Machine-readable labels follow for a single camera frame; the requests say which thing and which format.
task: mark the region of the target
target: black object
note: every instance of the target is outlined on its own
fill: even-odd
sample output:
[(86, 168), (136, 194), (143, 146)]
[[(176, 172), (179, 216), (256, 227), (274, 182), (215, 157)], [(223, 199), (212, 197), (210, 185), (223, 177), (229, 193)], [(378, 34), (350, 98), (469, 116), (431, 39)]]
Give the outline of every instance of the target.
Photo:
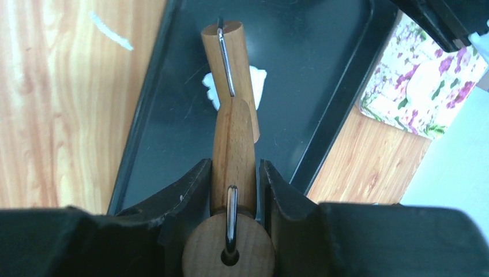
[(388, 0), (169, 0), (108, 213), (117, 214), (212, 156), (217, 112), (200, 32), (243, 22), (250, 64), (265, 69), (258, 159), (302, 193), (328, 154), (397, 14)]
[[(181, 276), (185, 242), (209, 216), (210, 172), (211, 161), (201, 160), (178, 182), (118, 216), (74, 208), (2, 211), (0, 276)], [(261, 163), (260, 179), (277, 276), (489, 272), (484, 238), (461, 212), (316, 205), (268, 161)]]
[(489, 32), (489, 0), (391, 0), (445, 52), (471, 45), (468, 36)]

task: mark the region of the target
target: tray rim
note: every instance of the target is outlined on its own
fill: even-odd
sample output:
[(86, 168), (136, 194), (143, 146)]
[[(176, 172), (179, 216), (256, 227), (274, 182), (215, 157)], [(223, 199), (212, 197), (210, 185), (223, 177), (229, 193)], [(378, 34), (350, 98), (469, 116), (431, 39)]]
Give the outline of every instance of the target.
[[(153, 49), (166, 48), (166, 44), (168, 43), (168, 41), (165, 39), (165, 37), (170, 30), (173, 15), (178, 12), (178, 2), (179, 0), (167, 1), (161, 17), (160, 28), (156, 35), (156, 42), (153, 46)], [(310, 188), (312, 187), (317, 174), (319, 173), (322, 165), (324, 164), (324, 161), (326, 160), (326, 157), (329, 154), (329, 151), (331, 150), (331, 147), (336, 140), (336, 137), (343, 128), (344, 122), (346, 121), (346, 118), (350, 113), (351, 108), (356, 102), (356, 98), (363, 90), (363, 87), (371, 73), (371, 70), (374, 67), (378, 56), (383, 49), (386, 39), (389, 37), (394, 27), (394, 23), (398, 13), (398, 9), (394, 4), (392, 4), (388, 0), (368, 0), (368, 2), (370, 4), (370, 15), (362, 30), (362, 34), (347, 63), (346, 70), (341, 75), (340, 80), (335, 87), (333, 97), (326, 106), (325, 111), (322, 114), (321, 119), (319, 120), (319, 124), (316, 127), (311, 137), (311, 140), (306, 147), (306, 150), (304, 151), (302, 157), (299, 159), (298, 166), (295, 169), (291, 180), (289, 181), (289, 183), (294, 188), (296, 188), (303, 194), (308, 194)], [(373, 24), (379, 24), (385, 27), (385, 32), (379, 32), (378, 28), (372, 27)], [(364, 56), (358, 53), (359, 50), (362, 50), (362, 47), (375, 48), (375, 51), (372, 51), (374, 55), (372, 55), (371, 59), (367, 59), (368, 62), (366, 63), (364, 62)], [(154, 88), (157, 86), (158, 82), (154, 82), (154, 79), (156, 78), (156, 76), (159, 75), (159, 72), (161, 70), (161, 67), (159, 65), (162, 64), (164, 56), (164, 50), (152, 51), (148, 69), (146, 71), (146, 76), (141, 87), (141, 93), (138, 98), (138, 102), (134, 112), (133, 121), (127, 135), (126, 145), (122, 154), (121, 162), (119, 164), (119, 170), (116, 175), (114, 189), (112, 191), (112, 196), (109, 202), (107, 215), (116, 215), (122, 210), (123, 200), (127, 191), (127, 184), (129, 182), (129, 178), (134, 166), (134, 160), (137, 154), (137, 145), (141, 141), (141, 136), (143, 133), (142, 129), (144, 128), (146, 122), (144, 120), (146, 116), (142, 113), (149, 113), (150, 109), (147, 108), (145, 110), (144, 107), (151, 103), (151, 100), (153, 99), (153, 96), (155, 94), (156, 90)], [(359, 70), (359, 68), (355, 66), (365, 68), (365, 71), (363, 71), (363, 69)], [(347, 75), (347, 73), (350, 73), (350, 75), (358, 75), (357, 72), (365, 72), (365, 74), (361, 74), (363, 76), (362, 78), (359, 78), (360, 80), (358, 82), (345, 80), (344, 77)], [(343, 104), (342, 106), (348, 106), (348, 108), (343, 109), (343, 112), (338, 112), (338, 110), (341, 111), (342, 109), (337, 109), (333, 112), (332, 110), (335, 107), (334, 104), (342, 100), (339, 99), (339, 95), (342, 95), (341, 91), (352, 91), (351, 87), (356, 87), (353, 89), (353, 91), (355, 91), (355, 94), (352, 100), (348, 101), (350, 102), (348, 103), (348, 105)], [(321, 136), (319, 136), (319, 133), (321, 133), (323, 129), (330, 129), (330, 125), (332, 124), (332, 122), (331, 120), (327, 121), (326, 119), (331, 113), (334, 114), (334, 117), (330, 118), (338, 119), (334, 122), (336, 124), (336, 131), (334, 133), (323, 132)], [(330, 141), (330, 143), (322, 143), (325, 140)], [(318, 148), (314, 148), (313, 151), (310, 150), (310, 148), (313, 148), (316, 144), (318, 145), (320, 151), (318, 150)]]

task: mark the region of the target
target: metal rod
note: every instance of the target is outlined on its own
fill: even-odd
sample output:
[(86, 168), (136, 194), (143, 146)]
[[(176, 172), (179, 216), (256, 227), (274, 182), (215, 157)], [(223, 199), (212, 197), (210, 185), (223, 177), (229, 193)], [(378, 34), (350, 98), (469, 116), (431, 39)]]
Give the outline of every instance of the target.
[(226, 247), (224, 253), (231, 261), (236, 256), (236, 220), (238, 218), (238, 187), (231, 185), (228, 188), (226, 209)]
[(219, 38), (219, 48), (221, 49), (221, 56), (223, 57), (224, 71), (226, 72), (230, 94), (231, 97), (234, 97), (236, 96), (236, 93), (232, 83), (231, 67), (228, 59), (228, 52), (226, 50), (226, 42), (224, 41), (224, 21), (222, 17), (217, 19), (217, 37)]

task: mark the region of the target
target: white cloth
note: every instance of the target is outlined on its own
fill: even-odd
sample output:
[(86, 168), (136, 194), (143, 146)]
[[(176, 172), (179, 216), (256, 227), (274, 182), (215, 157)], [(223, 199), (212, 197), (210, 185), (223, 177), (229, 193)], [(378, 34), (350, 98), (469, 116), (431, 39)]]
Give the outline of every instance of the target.
[[(261, 95), (263, 92), (263, 86), (265, 84), (266, 70), (258, 69), (250, 65), (250, 75), (251, 75), (251, 85), (253, 86), (253, 96), (255, 97), (255, 108), (258, 110), (258, 106), (261, 100)], [(212, 73), (207, 73), (202, 79), (202, 84), (206, 86), (207, 98), (212, 101), (216, 111), (219, 111), (220, 103), (217, 97), (216, 86), (214, 85), (214, 79), (212, 78)]]

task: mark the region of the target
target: white tape strip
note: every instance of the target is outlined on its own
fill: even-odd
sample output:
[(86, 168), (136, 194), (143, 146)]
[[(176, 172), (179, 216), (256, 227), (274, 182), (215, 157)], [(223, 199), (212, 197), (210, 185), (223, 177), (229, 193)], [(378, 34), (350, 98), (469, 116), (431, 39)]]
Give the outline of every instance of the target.
[(121, 36), (119, 36), (117, 33), (114, 31), (110, 30), (109, 27), (107, 27), (104, 22), (94, 13), (90, 12), (89, 13), (90, 18), (93, 20), (97, 28), (104, 33), (106, 36), (108, 36), (111, 40), (119, 43), (122, 47), (129, 51), (133, 51), (134, 47), (129, 43), (128, 39), (125, 39)]

